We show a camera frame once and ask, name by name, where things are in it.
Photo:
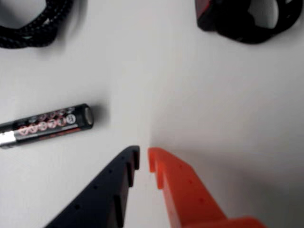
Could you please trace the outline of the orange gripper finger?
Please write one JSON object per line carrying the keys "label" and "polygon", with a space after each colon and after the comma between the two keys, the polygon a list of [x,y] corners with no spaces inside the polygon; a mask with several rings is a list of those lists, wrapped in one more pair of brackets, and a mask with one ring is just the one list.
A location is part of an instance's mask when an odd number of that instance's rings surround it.
{"label": "orange gripper finger", "polygon": [[172,153],[148,149],[150,171],[163,191],[172,228],[263,228],[253,217],[228,218],[195,170]]}

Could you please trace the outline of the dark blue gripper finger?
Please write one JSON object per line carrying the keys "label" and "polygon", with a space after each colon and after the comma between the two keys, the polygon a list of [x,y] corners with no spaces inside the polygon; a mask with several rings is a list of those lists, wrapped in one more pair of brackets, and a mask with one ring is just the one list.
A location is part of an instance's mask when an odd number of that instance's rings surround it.
{"label": "dark blue gripper finger", "polygon": [[51,222],[48,228],[122,228],[140,147],[121,151]]}

